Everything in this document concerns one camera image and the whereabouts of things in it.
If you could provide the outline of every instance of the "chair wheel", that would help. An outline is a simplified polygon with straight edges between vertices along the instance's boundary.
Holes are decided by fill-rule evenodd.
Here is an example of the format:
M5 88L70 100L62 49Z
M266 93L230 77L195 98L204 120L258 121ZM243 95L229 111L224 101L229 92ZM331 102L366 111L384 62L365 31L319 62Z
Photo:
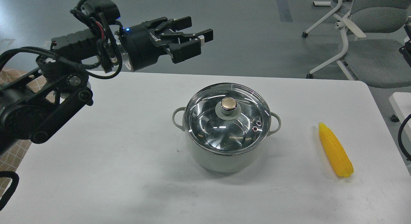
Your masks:
M398 119L398 117L397 117L395 114L393 114L393 115L391 116L391 121L392 121L392 122L399 122L399 119Z

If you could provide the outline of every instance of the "toy corn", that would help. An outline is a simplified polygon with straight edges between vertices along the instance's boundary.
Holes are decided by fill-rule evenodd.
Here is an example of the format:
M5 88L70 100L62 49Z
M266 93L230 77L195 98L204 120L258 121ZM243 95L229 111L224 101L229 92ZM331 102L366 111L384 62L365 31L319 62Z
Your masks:
M353 165L348 159L344 148L334 135L333 131L329 129L324 123L319 124L320 140L323 148L327 154L328 160L333 167L334 172L339 177L349 177L354 172Z

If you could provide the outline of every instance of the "checkered cloth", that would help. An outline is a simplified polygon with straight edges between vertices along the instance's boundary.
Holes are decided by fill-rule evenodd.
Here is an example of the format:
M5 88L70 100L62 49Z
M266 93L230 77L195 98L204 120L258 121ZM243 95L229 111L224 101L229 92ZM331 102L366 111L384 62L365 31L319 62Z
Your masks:
M16 79L20 78L22 75L26 73L27 72L19 71L16 69L4 68L0 72L0 84L15 81ZM28 84L28 87L30 87L32 91L37 92L44 86L45 83L45 78L39 77L36 80L30 82ZM0 171L16 171L17 167L19 167L20 165L20 162L22 162L25 153L30 147L30 144L30 140L20 140L15 145L13 145L13 147L11 147L7 152L5 152L0 157ZM9 182L9 178L0 178L0 194L4 193L7 186L9 185Z

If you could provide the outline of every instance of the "pot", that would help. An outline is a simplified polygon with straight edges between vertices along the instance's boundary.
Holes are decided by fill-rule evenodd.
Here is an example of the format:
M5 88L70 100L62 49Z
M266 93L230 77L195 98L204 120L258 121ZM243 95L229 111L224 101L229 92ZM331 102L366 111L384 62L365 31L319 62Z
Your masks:
M175 121L180 111L184 111L182 125ZM270 131L272 116L278 127ZM261 154L259 144L281 127L280 117L270 112L258 93L235 83L203 88L186 107L173 112L172 120L187 133L194 159L205 168L224 173L249 166Z

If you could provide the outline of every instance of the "chair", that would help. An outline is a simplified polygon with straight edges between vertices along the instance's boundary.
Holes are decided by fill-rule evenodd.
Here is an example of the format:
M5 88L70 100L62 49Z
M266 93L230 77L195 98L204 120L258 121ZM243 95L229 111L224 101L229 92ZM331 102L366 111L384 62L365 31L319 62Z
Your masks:
M333 16L334 18L342 21L342 16L344 16L347 12L351 9L351 2L343 2L343 0L338 0L338 3L335 3L333 0L330 2L321 2L321 1L314 1L312 2L314 6L331 6L333 9L324 15L320 20L318 20L315 24L313 24L310 28L305 30L302 33L302 37L307 37L308 33L316 28L320 23L324 22L328 17Z
M376 88L410 86L411 68L398 51L404 44L392 39L358 40L366 37L364 32L391 33L402 28L408 22L410 4L411 0L353 0L351 10L335 24L342 38L341 52L312 69L307 78L336 62L349 80ZM348 42L351 33L356 39Z

